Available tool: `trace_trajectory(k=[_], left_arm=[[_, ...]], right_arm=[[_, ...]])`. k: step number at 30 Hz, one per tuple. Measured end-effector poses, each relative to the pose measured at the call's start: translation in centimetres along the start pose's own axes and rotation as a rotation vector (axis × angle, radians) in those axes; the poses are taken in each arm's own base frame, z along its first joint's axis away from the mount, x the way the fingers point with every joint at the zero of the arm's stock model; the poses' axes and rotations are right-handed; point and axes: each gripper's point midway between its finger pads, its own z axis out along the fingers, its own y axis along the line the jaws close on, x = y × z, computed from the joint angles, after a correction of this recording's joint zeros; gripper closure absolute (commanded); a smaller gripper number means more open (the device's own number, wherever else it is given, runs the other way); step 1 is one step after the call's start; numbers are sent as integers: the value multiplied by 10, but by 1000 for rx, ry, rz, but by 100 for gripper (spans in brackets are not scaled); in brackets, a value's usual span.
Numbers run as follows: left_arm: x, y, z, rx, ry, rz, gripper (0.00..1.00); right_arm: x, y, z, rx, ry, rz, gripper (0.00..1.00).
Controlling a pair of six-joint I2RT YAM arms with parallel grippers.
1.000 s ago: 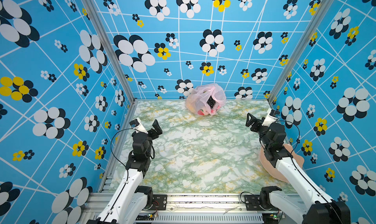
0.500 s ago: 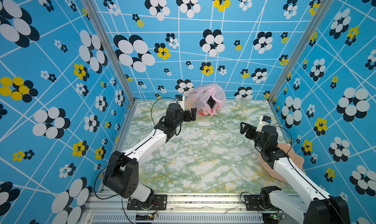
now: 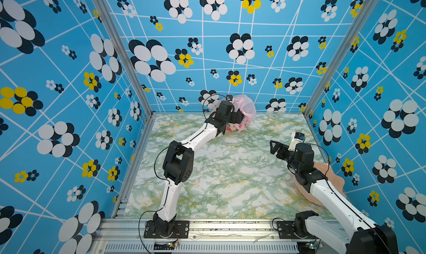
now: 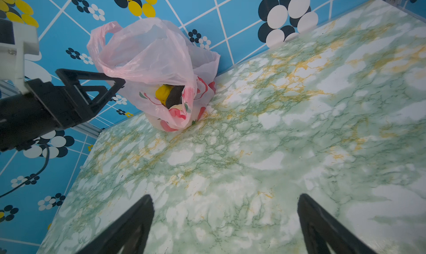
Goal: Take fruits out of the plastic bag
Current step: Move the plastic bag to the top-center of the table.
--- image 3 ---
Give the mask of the pink plastic bag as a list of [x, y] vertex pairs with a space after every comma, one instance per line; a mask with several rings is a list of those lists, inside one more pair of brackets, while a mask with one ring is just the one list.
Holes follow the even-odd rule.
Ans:
[[236, 95], [233, 98], [233, 105], [235, 111], [234, 117], [231, 122], [227, 125], [227, 131], [242, 131], [246, 126], [256, 118], [256, 108], [252, 99], [246, 94]]

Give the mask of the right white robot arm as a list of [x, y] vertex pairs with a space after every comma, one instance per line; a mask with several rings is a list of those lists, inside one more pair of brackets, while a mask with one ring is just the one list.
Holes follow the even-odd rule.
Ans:
[[296, 214], [294, 232], [298, 237], [314, 236], [339, 254], [397, 254], [395, 232], [387, 225], [379, 226], [353, 206], [314, 167], [311, 144], [293, 138], [290, 145], [270, 141], [270, 153], [287, 163], [302, 189], [318, 199], [342, 226], [336, 228], [314, 211]]

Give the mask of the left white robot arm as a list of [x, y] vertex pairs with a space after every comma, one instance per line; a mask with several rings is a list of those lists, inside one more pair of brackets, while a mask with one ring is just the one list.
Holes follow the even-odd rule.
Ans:
[[165, 194], [160, 209], [153, 215], [159, 234], [169, 236], [173, 232], [179, 195], [183, 183], [193, 173], [196, 152], [215, 137], [225, 134], [230, 124], [241, 124], [244, 117], [242, 111], [236, 109], [232, 102], [223, 100], [199, 130], [180, 142], [172, 141], [169, 144], [162, 166]]

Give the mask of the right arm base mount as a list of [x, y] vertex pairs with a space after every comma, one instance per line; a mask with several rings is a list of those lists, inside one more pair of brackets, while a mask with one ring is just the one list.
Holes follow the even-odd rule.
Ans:
[[273, 228], [277, 231], [280, 239], [289, 240], [314, 240], [316, 237], [310, 234], [298, 234], [294, 221], [275, 220]]

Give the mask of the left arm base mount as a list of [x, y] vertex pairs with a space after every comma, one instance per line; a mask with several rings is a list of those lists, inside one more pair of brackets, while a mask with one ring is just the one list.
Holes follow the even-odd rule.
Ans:
[[155, 239], [188, 238], [189, 228], [190, 222], [186, 220], [177, 220], [166, 225], [158, 225], [150, 220], [145, 225], [143, 237]]

